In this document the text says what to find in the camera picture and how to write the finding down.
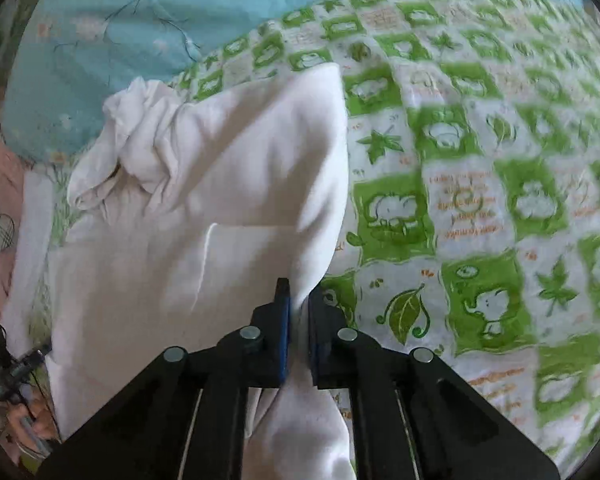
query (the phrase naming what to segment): white garment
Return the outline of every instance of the white garment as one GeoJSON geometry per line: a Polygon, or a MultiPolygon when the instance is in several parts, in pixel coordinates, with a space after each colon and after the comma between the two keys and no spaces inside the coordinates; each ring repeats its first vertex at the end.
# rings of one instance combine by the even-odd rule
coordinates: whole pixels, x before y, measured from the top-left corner
{"type": "Polygon", "coordinates": [[[11,288],[0,318],[7,333],[9,352],[16,357],[32,346],[28,327],[49,246],[53,204],[51,181],[45,175],[26,171],[11,288]]]}
{"type": "MultiPolygon", "coordinates": [[[[248,324],[288,276],[300,306],[325,273],[347,197],[339,69],[246,83],[204,102],[137,79],[104,104],[76,167],[88,210],[50,256],[52,393],[67,436],[164,348],[195,351],[248,324]]],[[[304,342],[306,330],[296,333],[304,342]]],[[[304,354],[252,390],[243,478],[353,479],[346,426],[304,354]]]]}

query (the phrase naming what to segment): blue fabric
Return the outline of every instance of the blue fabric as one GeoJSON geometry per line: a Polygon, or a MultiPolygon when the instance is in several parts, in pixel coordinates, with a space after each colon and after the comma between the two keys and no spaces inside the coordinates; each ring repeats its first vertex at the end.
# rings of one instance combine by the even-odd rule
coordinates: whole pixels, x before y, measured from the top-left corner
{"type": "Polygon", "coordinates": [[[168,80],[205,52],[314,1],[40,0],[8,85],[6,141],[33,160],[62,162],[99,134],[103,100],[134,77],[168,80]]]}

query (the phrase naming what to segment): round screw head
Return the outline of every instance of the round screw head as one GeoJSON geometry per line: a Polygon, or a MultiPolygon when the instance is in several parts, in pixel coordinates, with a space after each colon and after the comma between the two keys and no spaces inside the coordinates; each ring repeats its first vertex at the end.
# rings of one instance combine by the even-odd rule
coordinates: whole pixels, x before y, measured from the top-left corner
{"type": "Polygon", "coordinates": [[[260,329],[257,326],[247,325],[240,329],[242,339],[254,340],[260,337],[260,329]]]}
{"type": "Polygon", "coordinates": [[[171,346],[164,351],[162,357],[164,357],[164,360],[168,363],[177,363],[184,359],[184,355],[185,351],[182,348],[179,346],[171,346]]]}
{"type": "Polygon", "coordinates": [[[343,341],[355,341],[358,337],[358,331],[352,328],[341,328],[338,330],[338,339],[343,341]]]}
{"type": "Polygon", "coordinates": [[[433,361],[433,352],[428,348],[420,347],[413,351],[413,357],[421,363],[430,363],[433,361]]]}

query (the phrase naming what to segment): bed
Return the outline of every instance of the bed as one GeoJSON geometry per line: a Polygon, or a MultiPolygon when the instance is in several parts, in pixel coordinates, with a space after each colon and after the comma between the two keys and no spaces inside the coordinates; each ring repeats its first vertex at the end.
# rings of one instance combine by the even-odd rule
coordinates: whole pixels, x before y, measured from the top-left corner
{"type": "MultiPolygon", "coordinates": [[[[54,181],[52,250],[106,96],[142,76],[199,102],[322,62],[350,117],[326,301],[388,348],[431,348],[570,476],[600,439],[590,0],[6,0],[0,136],[54,181]]],[[[47,275],[33,313],[36,341],[47,275]]]]}

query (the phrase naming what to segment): hand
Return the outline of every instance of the hand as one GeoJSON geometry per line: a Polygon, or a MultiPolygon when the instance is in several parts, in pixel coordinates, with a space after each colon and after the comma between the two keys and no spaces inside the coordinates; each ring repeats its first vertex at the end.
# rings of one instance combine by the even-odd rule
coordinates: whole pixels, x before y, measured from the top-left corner
{"type": "MultiPolygon", "coordinates": [[[[36,388],[33,389],[33,400],[29,403],[29,409],[36,421],[32,425],[34,433],[39,436],[42,440],[51,440],[58,438],[58,432],[56,431],[56,425],[54,424],[51,412],[46,406],[46,402],[42,398],[42,394],[36,388]]],[[[30,439],[27,431],[22,427],[20,419],[24,416],[29,415],[27,407],[24,404],[18,404],[13,406],[8,414],[7,418],[13,434],[18,441],[23,445],[34,451],[40,451],[35,442],[30,439]]]]}

